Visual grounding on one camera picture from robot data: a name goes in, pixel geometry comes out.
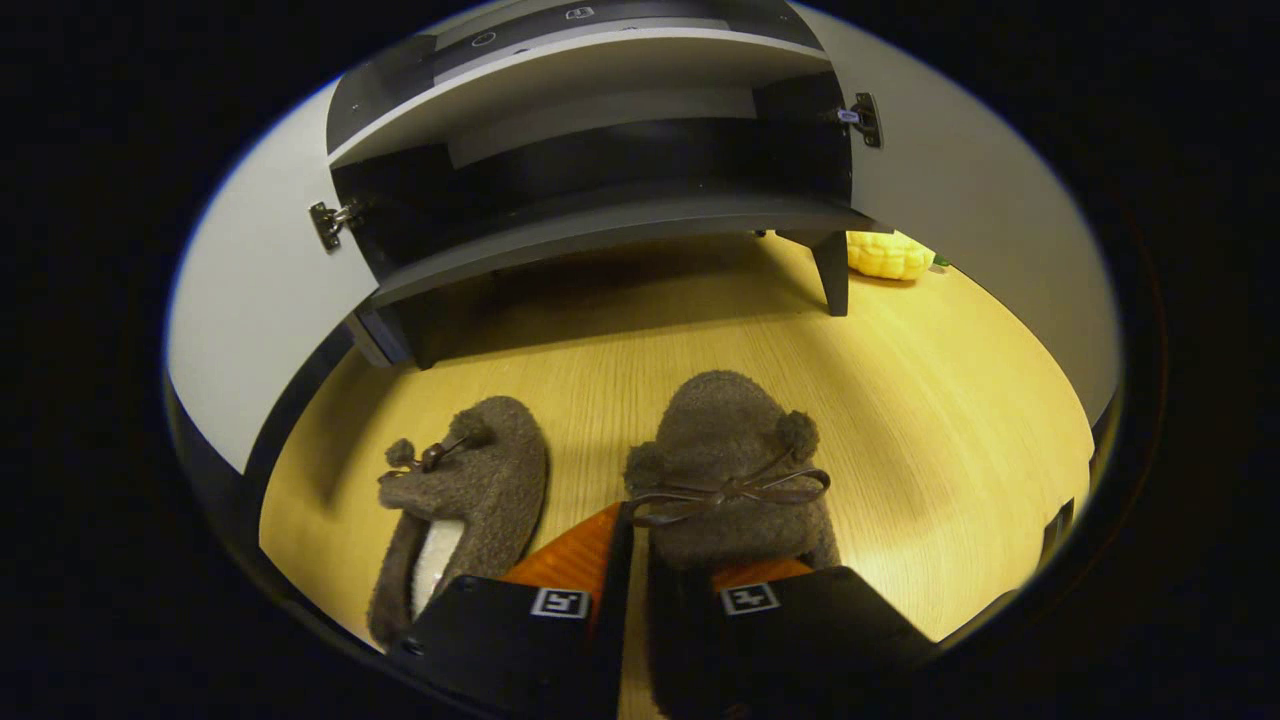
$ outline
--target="slipper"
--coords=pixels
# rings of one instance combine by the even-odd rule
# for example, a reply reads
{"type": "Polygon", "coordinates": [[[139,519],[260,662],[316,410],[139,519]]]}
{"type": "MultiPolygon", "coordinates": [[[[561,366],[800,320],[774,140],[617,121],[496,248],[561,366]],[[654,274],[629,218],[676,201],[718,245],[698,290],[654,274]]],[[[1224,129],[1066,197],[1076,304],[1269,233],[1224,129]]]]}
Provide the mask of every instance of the slipper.
{"type": "Polygon", "coordinates": [[[695,375],[676,391],[657,439],[627,456],[632,502],[650,507],[634,523],[652,528],[654,552],[675,570],[795,557],[840,565],[826,486],[814,487],[828,480],[809,464],[817,448],[817,424],[750,378],[695,375]]]}
{"type": "Polygon", "coordinates": [[[649,665],[666,716],[719,717],[732,694],[718,676],[718,591],[840,565],[829,478],[809,464],[817,447],[808,415],[716,370],[682,384],[657,438],[631,450],[625,482],[634,524],[650,528],[649,665]]]}
{"type": "Polygon", "coordinates": [[[529,409],[490,397],[458,413],[421,457],[399,439],[387,461],[378,501],[402,514],[369,606],[384,651],[454,578],[499,578],[520,560],[541,516],[548,455],[529,409]]]}

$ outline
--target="plush toy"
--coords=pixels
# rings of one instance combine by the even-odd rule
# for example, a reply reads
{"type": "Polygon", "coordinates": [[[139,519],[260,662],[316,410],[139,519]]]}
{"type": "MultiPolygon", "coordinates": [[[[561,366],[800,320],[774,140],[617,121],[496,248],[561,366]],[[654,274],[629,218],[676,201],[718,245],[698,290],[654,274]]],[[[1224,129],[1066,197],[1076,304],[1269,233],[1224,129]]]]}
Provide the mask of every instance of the plush toy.
{"type": "Polygon", "coordinates": [[[845,233],[849,266],[864,275],[891,281],[919,279],[936,254],[899,231],[845,233]]]}

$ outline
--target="white cabinet door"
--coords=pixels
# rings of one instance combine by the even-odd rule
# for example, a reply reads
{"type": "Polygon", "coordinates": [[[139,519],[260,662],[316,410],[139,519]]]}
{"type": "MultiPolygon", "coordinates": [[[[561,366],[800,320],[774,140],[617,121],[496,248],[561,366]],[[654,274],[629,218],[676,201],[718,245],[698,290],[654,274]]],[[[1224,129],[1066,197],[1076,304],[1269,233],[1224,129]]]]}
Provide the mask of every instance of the white cabinet door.
{"type": "Polygon", "coordinates": [[[232,170],[173,288],[165,363],[174,391],[241,473],[294,373],[378,287],[349,231],[326,252],[307,213],[315,202],[338,206],[325,152],[335,86],[298,105],[232,170]]]}
{"type": "Polygon", "coordinates": [[[1102,255],[1070,193],[964,88],[841,19],[792,6],[827,51],[845,100],[876,99],[883,147],[850,132],[852,208],[937,250],[1004,302],[1096,421],[1120,378],[1119,320],[1102,255]]]}

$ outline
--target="light wood floor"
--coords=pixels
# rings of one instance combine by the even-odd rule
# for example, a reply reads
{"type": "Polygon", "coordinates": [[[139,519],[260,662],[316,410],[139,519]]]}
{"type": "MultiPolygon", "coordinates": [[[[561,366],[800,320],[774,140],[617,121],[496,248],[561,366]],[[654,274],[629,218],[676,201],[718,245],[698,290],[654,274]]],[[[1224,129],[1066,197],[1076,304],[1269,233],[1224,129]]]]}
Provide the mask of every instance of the light wood floor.
{"type": "MultiPolygon", "coordinates": [[[[452,359],[426,372],[343,360],[275,466],[261,547],[367,641],[397,519],[375,478],[394,439],[435,442],[492,395],[525,402],[552,456],[536,548],[622,500],[627,450],[653,437],[680,383],[723,368],[817,420],[845,564],[941,639],[1029,578],[1044,524],[1085,501],[1093,441],[1053,359],[961,272],[849,282],[849,316],[829,316],[809,251],[772,233],[506,272],[452,359]]],[[[636,547],[620,707],[652,717],[643,537],[636,547]]]]}

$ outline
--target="door hinge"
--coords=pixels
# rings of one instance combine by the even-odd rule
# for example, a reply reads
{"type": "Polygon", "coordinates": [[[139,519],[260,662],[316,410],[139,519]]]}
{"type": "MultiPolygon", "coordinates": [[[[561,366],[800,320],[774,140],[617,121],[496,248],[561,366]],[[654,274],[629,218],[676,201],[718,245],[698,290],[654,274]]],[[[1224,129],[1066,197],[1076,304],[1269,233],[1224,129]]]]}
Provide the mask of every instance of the door hinge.
{"type": "Polygon", "coordinates": [[[868,147],[879,147],[882,140],[879,114],[876,113],[876,100],[869,92],[859,92],[854,95],[854,99],[856,102],[847,110],[837,108],[827,113],[826,117],[856,129],[863,136],[863,143],[868,147]]]}
{"type": "Polygon", "coordinates": [[[324,245],[325,251],[333,252],[342,245],[338,233],[343,225],[347,228],[360,225],[362,210],[364,205],[360,202],[343,205],[337,210],[325,208],[324,202],[316,202],[311,206],[311,223],[316,227],[316,234],[320,236],[320,243],[324,245]]]}

